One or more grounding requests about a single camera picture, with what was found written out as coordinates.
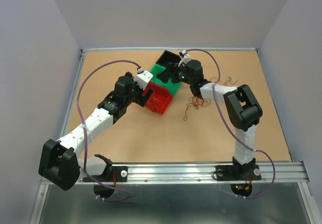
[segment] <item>cable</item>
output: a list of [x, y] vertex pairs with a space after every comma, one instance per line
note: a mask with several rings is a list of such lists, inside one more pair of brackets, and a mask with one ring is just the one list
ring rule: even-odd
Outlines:
[[272, 168], [273, 168], [273, 179], [272, 179], [272, 182], [270, 184], [270, 186], [265, 190], [263, 191], [262, 193], [258, 194], [258, 195], [255, 195], [255, 196], [249, 196], [249, 197], [245, 197], [245, 196], [240, 196], [244, 199], [256, 199], [258, 197], [261, 197], [263, 195], [265, 195], [272, 187], [273, 187], [273, 184], [274, 184], [274, 181], [275, 181], [275, 175], [276, 175], [276, 170], [275, 170], [275, 165], [274, 165], [274, 162], [273, 160], [271, 159], [271, 157], [266, 153], [264, 152], [263, 150], [255, 150], [253, 149], [252, 147], [249, 147], [247, 146], [246, 144], [243, 143], [243, 141], [241, 141], [233, 132], [232, 130], [230, 129], [230, 127], [228, 126], [224, 116], [222, 115], [222, 111], [220, 109], [220, 106], [219, 106], [219, 103], [218, 103], [218, 100], [217, 100], [217, 97], [216, 97], [216, 92], [215, 92], [215, 84], [212, 85], [212, 94], [213, 94], [213, 98], [215, 100], [215, 104], [216, 104], [216, 107], [218, 109], [218, 112], [219, 112], [219, 115], [221, 117], [221, 120], [223, 121], [224, 125], [226, 126], [228, 132], [231, 134], [231, 136], [236, 139], [241, 145], [243, 145], [245, 148], [249, 149], [250, 151], [254, 151], [254, 152], [260, 152], [260, 153], [263, 153], [268, 159], [269, 161], [271, 162], [272, 164]]
[[216, 66], [217, 66], [217, 70], [218, 70], [218, 80], [216, 80], [215, 83], [220, 82], [220, 75], [221, 75], [220, 74], [220, 68], [219, 68], [219, 65], [218, 65], [216, 59], [212, 56], [212, 54], [209, 53], [207, 50], [204, 50], [204, 49], [188, 49], [187, 52], [189, 52], [189, 51], [201, 51], [201, 52], [205, 52], [206, 54], [208, 54], [212, 58], [212, 60], [215, 62]]
[[100, 70], [101, 68], [105, 67], [105, 66], [108, 66], [108, 65], [111, 65], [111, 64], [114, 64], [114, 63], [119, 63], [119, 62], [126, 62], [126, 63], [131, 63], [131, 64], [134, 64], [139, 68], [141, 68], [141, 66], [134, 62], [134, 61], [131, 61], [131, 60], [115, 60], [115, 61], [112, 61], [112, 62], [109, 62], [109, 63], [105, 63], [105, 64], [102, 64], [100, 67], [96, 68], [95, 70], [93, 70], [86, 78], [85, 80], [83, 81], [83, 83], [81, 84], [80, 88], [79, 88], [79, 91], [78, 91], [78, 94], [77, 94], [77, 98], [76, 98], [76, 106], [77, 106], [77, 111], [78, 111], [78, 114], [79, 114], [79, 117], [80, 117], [80, 120], [82, 121], [82, 124], [83, 126], [85, 126], [83, 128], [84, 130], [84, 147], [85, 147], [85, 154], [84, 154], [84, 172], [85, 174], [91, 179], [93, 180], [94, 182], [98, 183], [99, 185], [101, 186], [104, 186], [108, 189], [112, 189], [112, 190], [116, 190], [116, 191], [120, 191], [120, 192], [124, 192], [124, 193], [127, 193], [127, 196], [124, 197], [124, 198], [120, 198], [120, 199], [105, 199], [105, 198], [102, 198], [100, 196], [96, 196], [97, 199], [100, 199], [102, 201], [122, 201], [122, 200], [126, 200], [128, 199], [130, 196], [131, 196], [131, 192], [127, 191], [127, 190], [123, 190], [123, 189], [119, 189], [119, 188], [116, 188], [116, 187], [112, 187], [112, 186], [109, 186], [109, 185], [106, 185], [104, 183], [102, 183], [101, 181], [95, 179], [93, 176], [91, 176], [88, 172], [87, 172], [87, 169], [86, 169], [86, 164], [87, 164], [87, 156], [88, 156], [88, 138], [87, 138], [87, 129], [86, 129], [86, 125], [85, 125], [85, 119], [83, 117], [83, 114], [82, 114], [82, 111], [81, 111], [81, 108], [79, 106], [79, 97], [81, 96], [81, 92], [82, 92], [82, 89], [85, 85], [85, 83], [87, 82], [87, 80], [95, 73], [97, 72], [98, 70]]

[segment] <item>screw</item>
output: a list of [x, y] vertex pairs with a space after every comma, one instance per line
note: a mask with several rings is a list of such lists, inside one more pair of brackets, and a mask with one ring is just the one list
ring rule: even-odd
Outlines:
[[222, 170], [221, 170], [221, 169], [217, 170], [217, 171], [216, 171], [216, 174], [217, 174], [219, 177], [223, 176], [223, 173], [222, 173]]
[[261, 175], [261, 171], [259, 169], [254, 169], [254, 174], [256, 176], [260, 176]]
[[127, 176], [127, 172], [126, 172], [125, 170], [122, 170], [122, 171], [121, 171], [121, 176], [122, 176], [123, 178], [125, 178], [125, 177]]

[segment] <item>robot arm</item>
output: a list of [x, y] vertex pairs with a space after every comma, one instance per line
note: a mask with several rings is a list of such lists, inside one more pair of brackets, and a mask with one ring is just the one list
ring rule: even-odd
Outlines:
[[[214, 100], [213, 93], [212, 93], [212, 86], [215, 83], [207, 83], [204, 86], [200, 88], [200, 94], [203, 99], [209, 99]], [[237, 87], [226, 87], [221, 86], [218, 84], [215, 84], [215, 93], [216, 93], [216, 99], [220, 103], [224, 103], [229, 101], [229, 97], [235, 96], [235, 93], [238, 94], [238, 88]], [[234, 116], [229, 115], [232, 122], [237, 122], [236, 119], [234, 119]], [[235, 135], [238, 139], [240, 139], [246, 146], [249, 146], [251, 148], [254, 148], [254, 137], [255, 132], [257, 128], [257, 124], [252, 124], [246, 131], [243, 129], [240, 129], [241, 126], [236, 127], [235, 126]], [[241, 165], [247, 164], [251, 162], [254, 159], [254, 152], [245, 148], [240, 142], [236, 140], [236, 148], [235, 153], [233, 155], [233, 158]]]
[[[71, 188], [77, 179], [86, 176], [79, 159], [84, 151], [84, 127], [88, 132], [88, 143], [106, 128], [112, 126], [125, 113], [131, 103], [144, 106], [152, 94], [152, 90], [143, 92], [153, 75], [139, 70], [135, 77], [126, 73], [115, 83], [114, 91], [97, 106], [85, 120], [85, 126], [77, 126], [66, 136], [57, 141], [49, 139], [43, 146], [38, 173], [63, 190]], [[87, 172], [90, 175], [101, 175], [112, 165], [112, 162], [101, 155], [87, 159]]]
[[[179, 64], [169, 63], [156, 77], [164, 83], [170, 78], [173, 83], [185, 82], [190, 85], [192, 94], [201, 99], [214, 100], [215, 85], [216, 100], [226, 105], [229, 119], [235, 127], [235, 136], [247, 147], [254, 149], [255, 132], [263, 111], [250, 87], [226, 87], [210, 82], [204, 78], [199, 61], [188, 61], [190, 57], [183, 51], [180, 52], [180, 57], [182, 61]], [[221, 172], [217, 180], [246, 180], [249, 175], [252, 175], [253, 180], [261, 179], [260, 176], [253, 176], [253, 170], [257, 169], [258, 165], [254, 151], [247, 147], [236, 141], [233, 165], [216, 167], [217, 171]]]

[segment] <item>metal frame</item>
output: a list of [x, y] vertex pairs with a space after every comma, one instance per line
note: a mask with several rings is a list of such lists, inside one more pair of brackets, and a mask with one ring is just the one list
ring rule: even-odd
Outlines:
[[[68, 104], [66, 117], [63, 123], [61, 136], [64, 136], [69, 124], [71, 110], [74, 104], [79, 79], [82, 73], [86, 52], [97, 51], [126, 51], [126, 50], [180, 50], [181, 48], [106, 48], [106, 49], [85, 49], [82, 50], [79, 66], [76, 73], [76, 79], [73, 85], [72, 95]], [[203, 48], [207, 50], [254, 50], [255, 48]], [[129, 185], [151, 185], [151, 184], [227, 184], [229, 181], [218, 182], [212, 178], [216, 165], [227, 165], [225, 162], [209, 163], [115, 163], [114, 165], [128, 166], [128, 181], [122, 184]], [[262, 180], [260, 183], [270, 183], [273, 170], [270, 162], [257, 162], [260, 166]], [[305, 166], [302, 162], [274, 162], [276, 167], [277, 183], [298, 183], [301, 196], [304, 201], [306, 211], [312, 224], [321, 224], [315, 202], [309, 192], [307, 182], [309, 182]], [[43, 206], [45, 204], [46, 194], [49, 185], [52, 183], [42, 178], [35, 206], [30, 219], [30, 224], [39, 224]], [[76, 184], [92, 184], [79, 180]]]
[[[121, 48], [98, 48], [83, 49], [82, 52], [108, 52], [108, 51], [161, 51], [161, 50], [184, 50], [192, 47], [121, 47]], [[234, 51], [257, 51], [256, 48], [220, 48], [220, 47], [198, 47], [204, 50], [234, 50]]]

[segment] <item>enclosure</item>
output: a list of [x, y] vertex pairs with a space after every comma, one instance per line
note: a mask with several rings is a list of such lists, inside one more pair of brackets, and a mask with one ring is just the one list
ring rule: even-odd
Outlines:
[[[2, 222], [321, 223], [321, 4], [0, 0]], [[128, 166], [128, 181], [119, 186], [132, 192], [131, 199], [103, 203], [95, 200], [92, 183], [62, 191], [39, 176], [43, 144], [80, 124], [75, 96], [92, 70], [119, 59], [150, 70], [165, 50], [190, 48], [216, 58], [220, 84], [247, 84], [261, 104], [255, 146], [276, 165], [268, 194], [237, 199], [230, 182], [212, 178], [215, 165], [231, 162], [234, 139], [214, 102], [186, 110], [192, 97], [186, 84], [173, 93], [163, 115], [132, 104], [89, 147], [89, 156], [103, 154], [116, 166]], [[207, 79], [218, 77], [210, 57], [190, 55], [202, 63]], [[119, 76], [135, 70], [117, 64], [97, 72], [82, 92], [84, 115]], [[273, 170], [264, 155], [256, 159], [263, 179], [254, 183], [254, 192], [260, 193]]]

